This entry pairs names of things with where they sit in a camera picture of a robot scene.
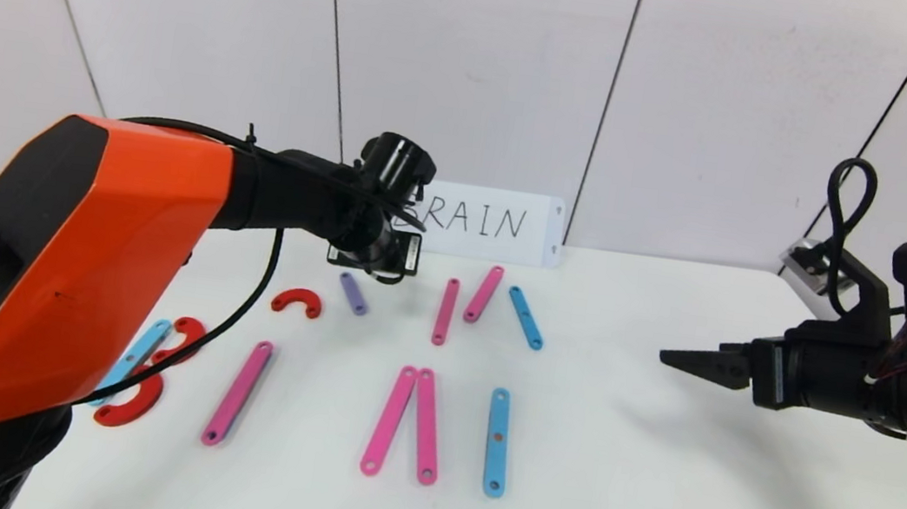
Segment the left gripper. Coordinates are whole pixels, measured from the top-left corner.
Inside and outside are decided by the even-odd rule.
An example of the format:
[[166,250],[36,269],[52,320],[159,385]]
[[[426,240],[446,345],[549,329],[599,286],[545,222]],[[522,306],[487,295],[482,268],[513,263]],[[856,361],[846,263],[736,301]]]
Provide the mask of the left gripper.
[[340,250],[331,244],[326,261],[339,267],[412,276],[418,273],[422,235],[384,228],[376,239],[358,248]]

